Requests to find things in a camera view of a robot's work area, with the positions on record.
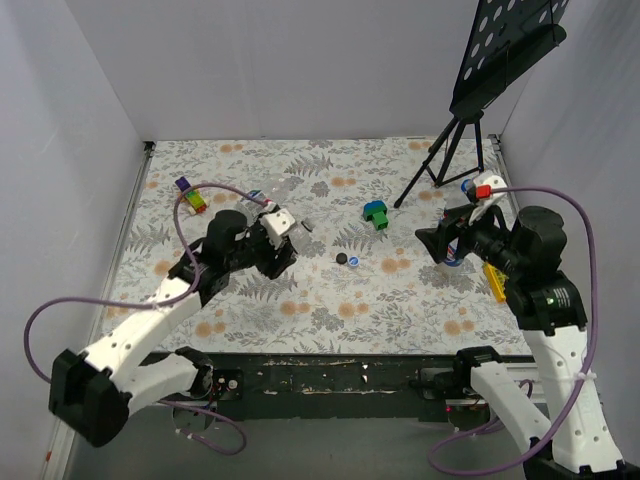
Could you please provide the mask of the blue label bottle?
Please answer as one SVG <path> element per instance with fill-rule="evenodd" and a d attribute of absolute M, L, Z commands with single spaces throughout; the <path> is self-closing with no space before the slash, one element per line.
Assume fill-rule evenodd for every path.
<path fill-rule="evenodd" d="M 463 259 L 458 257 L 457 250 L 460 232 L 465 226 L 465 217 L 445 211 L 440 225 L 443 227 L 447 240 L 444 264 L 449 267 L 457 267 L 463 262 Z"/>

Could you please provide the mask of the clear bottle black label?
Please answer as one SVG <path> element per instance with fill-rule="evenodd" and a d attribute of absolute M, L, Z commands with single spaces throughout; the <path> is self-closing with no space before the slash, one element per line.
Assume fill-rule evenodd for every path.
<path fill-rule="evenodd" d="M 311 234 L 314 224 L 309 219 L 297 221 L 288 234 L 289 241 L 298 254 L 302 254 L 305 247 L 311 242 Z"/>

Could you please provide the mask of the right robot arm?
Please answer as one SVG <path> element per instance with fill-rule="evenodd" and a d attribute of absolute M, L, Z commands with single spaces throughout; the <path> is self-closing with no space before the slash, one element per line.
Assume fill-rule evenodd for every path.
<path fill-rule="evenodd" d="M 506 274 L 506 302 L 537 365 L 548 411 L 542 413 L 509 377 L 492 347 L 456 354 L 452 383 L 464 397 L 489 403 L 516 442 L 529 479 L 636 479 L 612 438 L 591 370 L 594 316 L 560 271 L 566 245 L 560 215 L 544 207 L 522 209 L 512 228 L 499 223 L 499 207 L 478 218 L 472 206 L 452 209 L 435 228 L 416 237 L 442 263 L 448 246 L 473 253 Z"/>

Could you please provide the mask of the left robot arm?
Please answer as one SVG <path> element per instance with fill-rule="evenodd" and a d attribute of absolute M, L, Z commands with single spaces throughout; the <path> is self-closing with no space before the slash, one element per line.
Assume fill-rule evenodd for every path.
<path fill-rule="evenodd" d="M 252 221 L 221 210 L 192 242 L 142 308 L 81 352 L 65 350 L 52 366 L 49 410 L 94 447 L 113 440 L 139 410 L 173 394 L 209 395 L 214 367 L 182 347 L 161 361 L 143 360 L 177 326 L 224 290 L 233 273 L 255 268 L 278 278 L 296 261 L 299 221 L 274 207 Z"/>

